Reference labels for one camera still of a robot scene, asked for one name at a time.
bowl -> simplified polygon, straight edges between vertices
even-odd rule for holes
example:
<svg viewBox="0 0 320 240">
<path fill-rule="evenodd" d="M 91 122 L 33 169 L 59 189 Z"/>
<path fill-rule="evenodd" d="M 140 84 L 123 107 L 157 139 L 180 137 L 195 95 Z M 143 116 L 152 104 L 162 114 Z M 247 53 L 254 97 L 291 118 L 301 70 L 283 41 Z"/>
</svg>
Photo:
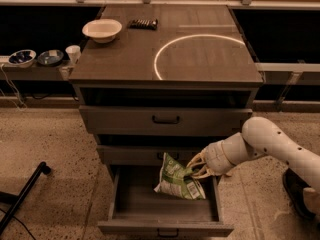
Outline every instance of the bowl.
<svg viewBox="0 0 320 240">
<path fill-rule="evenodd" d="M 108 43 L 116 37 L 121 29 L 121 23 L 116 20 L 100 19 L 88 22 L 82 28 L 82 33 L 97 43 Z"/>
<path fill-rule="evenodd" d="M 28 68 L 33 64 L 36 55 L 36 52 L 33 50 L 17 51 L 10 55 L 9 64 L 15 67 Z"/>
<path fill-rule="evenodd" d="M 61 64 L 63 52 L 60 50 L 49 50 L 38 56 L 38 63 L 45 67 L 54 67 Z"/>
</svg>

cabinet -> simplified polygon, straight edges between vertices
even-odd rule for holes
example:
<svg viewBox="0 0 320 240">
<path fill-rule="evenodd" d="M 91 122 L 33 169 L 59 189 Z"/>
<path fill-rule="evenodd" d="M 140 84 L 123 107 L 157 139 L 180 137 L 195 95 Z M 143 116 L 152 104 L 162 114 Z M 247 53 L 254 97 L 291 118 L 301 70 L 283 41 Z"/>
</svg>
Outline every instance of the cabinet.
<svg viewBox="0 0 320 240">
<path fill-rule="evenodd" d="M 108 5 L 123 25 L 108 44 L 90 40 L 69 80 L 87 131 L 114 182 L 103 232 L 227 236 L 217 179 L 207 199 L 156 194 L 164 152 L 182 164 L 240 130 L 263 80 L 226 6 Z M 156 31 L 127 28 L 158 19 Z"/>
</svg>

cup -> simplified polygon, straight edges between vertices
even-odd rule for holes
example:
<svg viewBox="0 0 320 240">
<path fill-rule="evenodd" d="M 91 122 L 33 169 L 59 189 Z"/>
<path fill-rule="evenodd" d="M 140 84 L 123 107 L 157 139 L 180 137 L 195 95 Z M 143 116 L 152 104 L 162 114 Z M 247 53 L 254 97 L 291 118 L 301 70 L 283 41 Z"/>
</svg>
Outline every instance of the cup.
<svg viewBox="0 0 320 240">
<path fill-rule="evenodd" d="M 71 63 L 76 64 L 81 56 L 80 46 L 70 45 L 66 48 L 66 53 L 68 54 Z"/>
</svg>

black pole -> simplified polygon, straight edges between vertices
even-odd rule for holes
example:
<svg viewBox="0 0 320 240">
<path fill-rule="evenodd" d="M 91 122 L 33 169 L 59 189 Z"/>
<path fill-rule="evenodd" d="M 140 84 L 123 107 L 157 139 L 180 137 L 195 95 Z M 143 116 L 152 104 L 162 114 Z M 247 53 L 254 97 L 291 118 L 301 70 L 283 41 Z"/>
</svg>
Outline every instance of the black pole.
<svg viewBox="0 0 320 240">
<path fill-rule="evenodd" d="M 8 212 L 5 214 L 3 219 L 0 222 L 0 236 L 6 226 L 9 224 L 10 220 L 14 216 L 15 212 L 18 210 L 19 206 L 23 202 L 23 200 L 27 197 L 28 193 L 32 189 L 33 185 L 36 183 L 37 179 L 39 178 L 41 173 L 49 174 L 51 171 L 50 167 L 46 165 L 45 162 L 41 162 L 37 169 L 34 171 L 26 185 L 21 190 L 20 194 L 16 196 L 16 201 L 10 206 Z"/>
</svg>

speckled floor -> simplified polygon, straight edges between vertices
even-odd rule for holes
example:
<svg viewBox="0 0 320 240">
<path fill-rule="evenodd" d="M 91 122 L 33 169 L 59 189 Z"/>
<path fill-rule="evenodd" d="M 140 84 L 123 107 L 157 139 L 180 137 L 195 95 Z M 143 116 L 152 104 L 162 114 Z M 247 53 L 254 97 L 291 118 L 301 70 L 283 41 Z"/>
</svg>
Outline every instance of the speckled floor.
<svg viewBox="0 0 320 240">
<path fill-rule="evenodd" d="M 255 114 L 320 154 L 320 114 Z M 18 194 L 41 161 L 52 168 L 50 175 L 40 176 L 16 213 L 35 239 L 139 239 L 106 236 L 97 227 L 99 220 L 107 220 L 113 186 L 95 146 L 77 109 L 0 109 L 0 191 Z M 276 159 L 264 157 L 221 179 L 224 223 L 235 227 L 224 239 L 320 239 L 315 221 L 304 221 L 293 210 L 282 186 L 285 170 Z M 7 210 L 8 205 L 0 208 Z M 12 220 L 0 239 L 32 238 Z"/>
</svg>

